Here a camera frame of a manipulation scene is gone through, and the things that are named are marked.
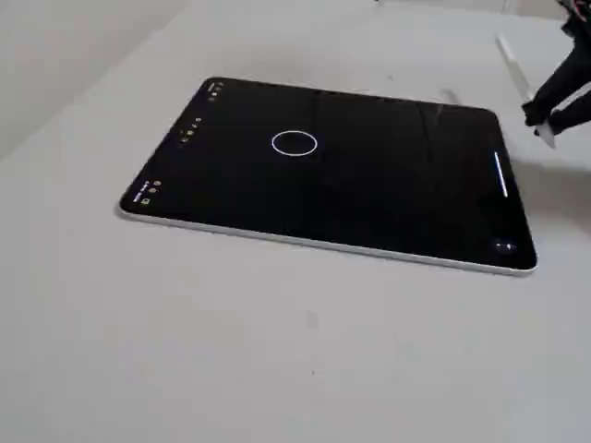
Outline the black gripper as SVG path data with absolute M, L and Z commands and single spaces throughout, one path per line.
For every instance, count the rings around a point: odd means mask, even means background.
M 558 0 L 566 11 L 562 31 L 572 39 L 590 42 L 590 0 Z M 554 135 L 590 121 L 590 91 L 579 90 L 590 82 L 590 47 L 575 42 L 572 51 L 546 80 L 534 98 L 522 105 L 525 124 L 537 126 L 548 122 Z M 572 95 L 576 98 L 565 107 L 560 104 Z

